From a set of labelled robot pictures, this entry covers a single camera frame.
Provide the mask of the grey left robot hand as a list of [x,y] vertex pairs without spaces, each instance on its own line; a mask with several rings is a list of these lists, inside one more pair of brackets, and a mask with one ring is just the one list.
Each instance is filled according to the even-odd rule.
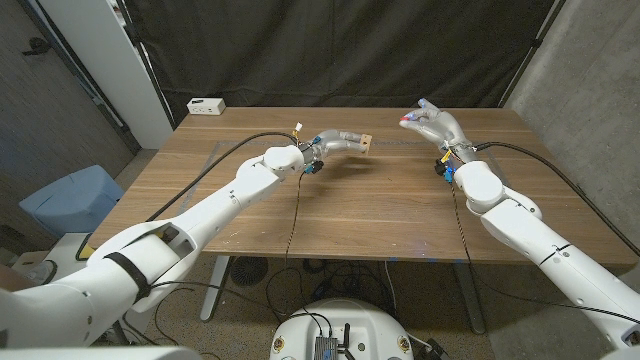
[[334,153],[347,150],[366,153],[369,145],[364,143],[363,137],[364,134],[335,129],[323,131],[300,146],[304,163],[311,165],[316,161],[324,161]]

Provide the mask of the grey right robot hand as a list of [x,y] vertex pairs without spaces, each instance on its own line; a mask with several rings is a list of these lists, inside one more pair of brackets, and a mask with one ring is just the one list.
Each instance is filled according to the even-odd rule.
[[444,153],[451,151],[461,163],[478,160],[472,142],[466,138],[453,115],[426,99],[420,99],[418,105],[418,109],[400,119],[401,127],[417,132]]

